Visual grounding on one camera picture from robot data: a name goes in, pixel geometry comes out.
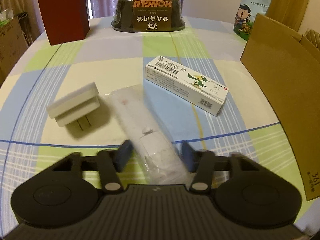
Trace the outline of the white item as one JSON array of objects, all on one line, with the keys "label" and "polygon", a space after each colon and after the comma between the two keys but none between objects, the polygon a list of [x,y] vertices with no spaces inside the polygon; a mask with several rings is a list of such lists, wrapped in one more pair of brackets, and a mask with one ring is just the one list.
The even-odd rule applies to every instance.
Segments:
[{"label": "white item", "polygon": [[189,187],[193,176],[150,111],[142,89],[125,87],[106,94],[106,98],[121,129],[133,144],[146,181]]}]

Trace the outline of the white power adapter plug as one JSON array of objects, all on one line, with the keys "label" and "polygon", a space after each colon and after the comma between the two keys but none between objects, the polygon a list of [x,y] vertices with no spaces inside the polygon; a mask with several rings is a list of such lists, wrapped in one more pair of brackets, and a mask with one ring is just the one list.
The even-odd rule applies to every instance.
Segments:
[{"label": "white power adapter plug", "polygon": [[46,111],[59,127],[76,121],[83,131],[79,120],[85,118],[89,127],[92,126],[87,115],[101,106],[98,96],[97,86],[92,82],[54,101],[47,106]]}]

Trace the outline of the white ointment box with bird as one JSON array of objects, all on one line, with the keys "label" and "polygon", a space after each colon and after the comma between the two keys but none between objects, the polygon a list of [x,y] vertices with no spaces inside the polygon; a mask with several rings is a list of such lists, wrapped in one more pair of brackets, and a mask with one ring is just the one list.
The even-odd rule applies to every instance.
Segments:
[{"label": "white ointment box with bird", "polygon": [[228,88],[178,62],[158,56],[145,65],[145,79],[217,116]]}]

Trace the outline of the large open cardboard box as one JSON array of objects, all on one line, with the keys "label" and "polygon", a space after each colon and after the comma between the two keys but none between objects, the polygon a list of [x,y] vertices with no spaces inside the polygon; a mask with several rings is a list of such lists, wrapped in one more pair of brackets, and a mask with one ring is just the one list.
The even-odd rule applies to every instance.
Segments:
[{"label": "large open cardboard box", "polygon": [[307,200],[319,197],[319,50],[257,15],[240,61],[263,91],[292,147]]}]

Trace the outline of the black Honglu food container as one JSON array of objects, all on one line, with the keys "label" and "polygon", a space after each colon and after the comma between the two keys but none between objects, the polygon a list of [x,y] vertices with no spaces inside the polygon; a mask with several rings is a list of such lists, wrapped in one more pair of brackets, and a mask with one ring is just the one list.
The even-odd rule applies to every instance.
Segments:
[{"label": "black Honglu food container", "polygon": [[185,22],[180,0],[118,0],[111,26],[127,33],[180,31]]}]

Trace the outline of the brown cardboard box stack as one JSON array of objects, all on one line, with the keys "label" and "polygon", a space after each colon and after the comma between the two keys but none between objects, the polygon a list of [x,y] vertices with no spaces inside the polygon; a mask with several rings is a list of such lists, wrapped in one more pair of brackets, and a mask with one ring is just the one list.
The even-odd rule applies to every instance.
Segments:
[{"label": "brown cardboard box stack", "polygon": [[0,46],[2,85],[17,61],[28,49],[28,44],[17,17],[1,26]]}]

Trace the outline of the dark red paper bag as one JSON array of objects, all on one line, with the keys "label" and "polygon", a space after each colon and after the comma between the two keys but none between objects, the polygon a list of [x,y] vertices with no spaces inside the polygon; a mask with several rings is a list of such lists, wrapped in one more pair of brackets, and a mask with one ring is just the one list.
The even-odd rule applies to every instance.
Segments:
[{"label": "dark red paper bag", "polygon": [[86,0],[38,0],[50,45],[85,39],[89,32]]}]

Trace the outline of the quilted beige chair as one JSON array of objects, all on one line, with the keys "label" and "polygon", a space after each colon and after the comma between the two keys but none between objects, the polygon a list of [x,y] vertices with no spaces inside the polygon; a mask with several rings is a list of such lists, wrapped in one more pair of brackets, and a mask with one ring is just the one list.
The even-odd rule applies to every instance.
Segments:
[{"label": "quilted beige chair", "polygon": [[320,50],[320,33],[313,29],[308,29],[304,37],[309,40],[318,50]]}]

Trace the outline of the green white snack bag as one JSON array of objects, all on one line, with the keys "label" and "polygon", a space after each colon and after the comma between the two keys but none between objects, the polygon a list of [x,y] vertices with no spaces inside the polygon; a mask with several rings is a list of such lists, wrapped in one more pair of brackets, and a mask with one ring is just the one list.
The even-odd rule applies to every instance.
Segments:
[{"label": "green white snack bag", "polygon": [[271,0],[241,0],[235,15],[234,32],[248,40],[257,14],[265,15]]}]

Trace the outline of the golden brown curtain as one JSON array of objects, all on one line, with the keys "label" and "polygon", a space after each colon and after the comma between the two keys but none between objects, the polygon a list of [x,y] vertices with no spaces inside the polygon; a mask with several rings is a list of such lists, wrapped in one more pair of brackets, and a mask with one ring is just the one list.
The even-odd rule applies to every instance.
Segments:
[{"label": "golden brown curtain", "polygon": [[298,31],[304,18],[308,2],[309,0],[271,0],[265,15]]}]

